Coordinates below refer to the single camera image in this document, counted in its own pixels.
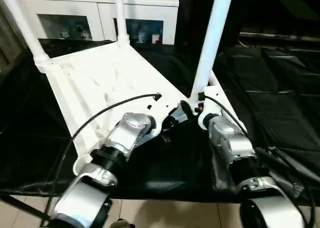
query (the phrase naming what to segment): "glass door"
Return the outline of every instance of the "glass door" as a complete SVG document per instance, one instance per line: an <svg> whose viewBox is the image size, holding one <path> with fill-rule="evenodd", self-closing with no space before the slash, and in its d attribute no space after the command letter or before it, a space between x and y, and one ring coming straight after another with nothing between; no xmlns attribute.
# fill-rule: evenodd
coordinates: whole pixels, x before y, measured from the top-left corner
<svg viewBox="0 0 320 228"><path fill-rule="evenodd" d="M115 33L118 36L117 19L114 18ZM158 20L129 19L126 20L127 33L131 43L162 44L164 22Z"/></svg>
<svg viewBox="0 0 320 228"><path fill-rule="evenodd" d="M104 40L94 2L20 0L38 38Z"/></svg>
<svg viewBox="0 0 320 228"><path fill-rule="evenodd" d="M131 43L174 44L177 7L125 4L124 16ZM117 11L113 3L98 3L104 38L116 41Z"/></svg>

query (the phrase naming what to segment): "white pole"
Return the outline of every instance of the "white pole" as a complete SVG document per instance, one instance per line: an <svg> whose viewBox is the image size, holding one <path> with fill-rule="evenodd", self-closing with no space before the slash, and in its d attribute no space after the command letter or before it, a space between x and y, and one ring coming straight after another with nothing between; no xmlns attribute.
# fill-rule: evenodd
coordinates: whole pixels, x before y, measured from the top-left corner
<svg viewBox="0 0 320 228"><path fill-rule="evenodd" d="M13 14L13 17L23 34L25 41L27 42L32 54L34 55L35 62L45 62L49 59L48 55L45 53L41 47L40 42L31 30L20 6L18 0L4 0L5 4Z"/></svg>
<svg viewBox="0 0 320 228"><path fill-rule="evenodd" d="M203 92L208 85L212 67L217 55L222 31L225 26L231 0L214 0L208 28L206 30L201 56L191 94Z"/></svg>
<svg viewBox="0 0 320 228"><path fill-rule="evenodd" d="M116 6L116 23L118 26L118 45L128 45L129 42L129 36L127 34L127 25L126 25L126 19L125 19L125 4L124 0L115 0L115 6Z"/></svg>

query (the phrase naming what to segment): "white support frame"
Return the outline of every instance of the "white support frame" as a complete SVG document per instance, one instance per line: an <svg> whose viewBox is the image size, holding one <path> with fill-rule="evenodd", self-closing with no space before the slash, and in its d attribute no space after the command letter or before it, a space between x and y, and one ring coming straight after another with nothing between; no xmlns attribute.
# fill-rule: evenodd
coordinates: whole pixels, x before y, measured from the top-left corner
<svg viewBox="0 0 320 228"><path fill-rule="evenodd" d="M43 51L23 16L18 0L4 1L34 55L37 68L47 75L72 135L85 121L107 106L137 95L149 93L162 95L158 101L144 98L119 106L85 127L74 141L78 154L73 167L76 175L91 161L89 152L100 146L124 113L145 113L155 117L157 128L154 129L152 136L156 136L161 131L162 121L168 113L176 108L181 100L187 100L130 46L123 0L115 0L118 42L55 58L49 58ZM202 92L210 80L214 91L219 91L220 97L217 99L235 115L212 72L231 0L214 1L189 103L198 104L195 95ZM148 105L152 105L150 110L147 109Z"/></svg>

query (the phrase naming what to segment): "black cable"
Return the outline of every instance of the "black cable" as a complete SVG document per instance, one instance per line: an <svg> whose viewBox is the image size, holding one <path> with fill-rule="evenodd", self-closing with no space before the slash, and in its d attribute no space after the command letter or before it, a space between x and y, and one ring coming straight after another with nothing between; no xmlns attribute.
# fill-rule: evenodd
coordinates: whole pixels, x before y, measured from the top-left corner
<svg viewBox="0 0 320 228"><path fill-rule="evenodd" d="M304 190L305 190L305 195L307 196L308 200L311 203L311 211L310 211L310 220L308 223L308 228L313 228L314 224L315 224L315 220L316 220L316 202L315 202L315 198L312 195L311 189L309 187L308 184L306 184L306 182L300 178L301 174L300 172L294 167L294 165L292 165L285 157L283 154L281 154L279 151L277 151L276 149L272 149L271 152L276 155L277 157L279 157L281 160L283 160L283 162L290 167L294 173L295 176L299 179L299 181L301 182L301 184L304 186Z"/></svg>
<svg viewBox="0 0 320 228"><path fill-rule="evenodd" d="M249 134L248 132L245 130L245 128L240 124L240 122L238 121L238 119L236 119L234 117L234 115L232 115L228 109L226 109L225 106L223 106L221 103L219 103L217 100L215 100L212 97L208 97L208 96L204 96L205 98L211 100L212 102L216 103L219 107L222 108L223 111L225 111L233 120L234 122L238 125L238 127L240 127L241 131L243 132L243 134L249 139Z"/></svg>
<svg viewBox="0 0 320 228"><path fill-rule="evenodd" d="M156 100L158 100L161 95L160 94L146 94L146 95L141 95L141 96L137 96L137 97L133 97L133 98L130 98L130 99L127 99L125 101L122 101L122 102L118 102L114 105L111 105L103 110L101 110L100 112L98 112L97 114L93 115L89 120L87 120L75 133L74 135L70 138L66 148L64 149L63 151L63 154L61 156L61 159L60 159L60 162L59 162L59 165L57 167L57 170L56 170L56 174L55 174L55 177L54 177L54 180L53 180L53 185L52 185L52 189L51 189L51 192L50 192L50 195L49 195L49 198L52 198L55 194L55 190L56 190L56 186L57 186L57 183L58 183L58 179L59 179L59 176L60 176L60 172L61 172L61 169L62 169L62 166L63 166L63 163L64 163L64 160L66 158L66 155L67 155L67 152L68 150L70 149L74 139L77 137L77 135L91 122L93 121L96 117L100 116L101 114L115 108L115 107L118 107L124 103L127 103L127 102L131 102L131 101L134 101L134 100L137 100L137 99L140 99L140 98L145 98L145 97L155 97Z"/></svg>
<svg viewBox="0 0 320 228"><path fill-rule="evenodd" d="M222 110L224 110L232 119L233 121L239 126L239 128L241 129L241 131L243 132L243 134L250 140L248 132L244 129L244 127L240 124L240 122L234 117L233 114L230 113L230 111L224 107L220 102L218 102L217 100L215 100L212 97L208 97L208 96L204 96L204 98L207 98L211 101L213 101L215 104L217 104ZM312 195L312 192L309 188L309 186L303 181L303 179L300 178L301 174L300 172L282 155L280 154L278 151L276 151L275 149L270 150L273 154L275 154L276 156L278 156L280 159L283 160L283 162L286 163L286 165L288 167L290 167L294 172L295 172L295 176L300 180L300 182L302 183L302 185L304 186L304 190L305 190L305 194L308 197L310 203L311 203L311 213L310 213L310 220L309 223L307 223L307 220L304 216L304 214L302 213L302 211L300 210L300 208L298 206L296 206L296 208L298 209L298 211L300 212L303 222L305 223L305 227L306 228L312 228L314 226L315 223L315 219L316 219L316 202L315 199Z"/></svg>

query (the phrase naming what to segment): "floor tile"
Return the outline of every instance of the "floor tile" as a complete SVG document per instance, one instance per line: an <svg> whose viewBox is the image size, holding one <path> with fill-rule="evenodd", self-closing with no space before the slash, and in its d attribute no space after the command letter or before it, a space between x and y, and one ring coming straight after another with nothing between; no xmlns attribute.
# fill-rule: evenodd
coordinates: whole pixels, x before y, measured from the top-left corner
<svg viewBox="0 0 320 228"><path fill-rule="evenodd" d="M26 204L40 210L45 211L48 198L42 197L27 197L24 201ZM19 212L18 217L12 228L38 228L41 220L23 211Z"/></svg>
<svg viewBox="0 0 320 228"><path fill-rule="evenodd" d="M239 208L240 204L218 204L222 228L242 228Z"/></svg>
<svg viewBox="0 0 320 228"><path fill-rule="evenodd" d="M317 207L315 209L316 213L315 213L315 223L317 225L318 228L320 228L320 207Z"/></svg>
<svg viewBox="0 0 320 228"><path fill-rule="evenodd" d="M109 226L116 222L120 217L120 210L121 210L122 200L112 200L112 207L108 213L108 219L106 220L103 228L109 228Z"/></svg>
<svg viewBox="0 0 320 228"><path fill-rule="evenodd" d="M25 201L25 196L13 196L14 198ZM3 202L0 202L0 224L1 228L11 228L19 214L19 210L7 205Z"/></svg>
<svg viewBox="0 0 320 228"><path fill-rule="evenodd" d="M306 218L307 222L310 219L310 207L305 207L305 206L299 206L300 210L304 214L304 217Z"/></svg>
<svg viewBox="0 0 320 228"><path fill-rule="evenodd" d="M123 200L120 218L137 228L220 228L215 203Z"/></svg>

